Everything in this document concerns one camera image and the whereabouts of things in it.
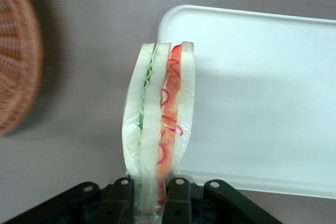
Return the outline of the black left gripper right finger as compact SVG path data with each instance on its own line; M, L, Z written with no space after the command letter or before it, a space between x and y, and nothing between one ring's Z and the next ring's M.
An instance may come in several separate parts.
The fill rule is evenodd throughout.
M203 186L178 177L170 181L163 223L281 223L223 180Z

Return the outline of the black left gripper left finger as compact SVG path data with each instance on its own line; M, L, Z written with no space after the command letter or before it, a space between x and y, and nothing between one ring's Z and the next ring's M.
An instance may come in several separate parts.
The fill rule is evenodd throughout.
M133 223L133 193L129 177L103 189L84 182L5 223Z

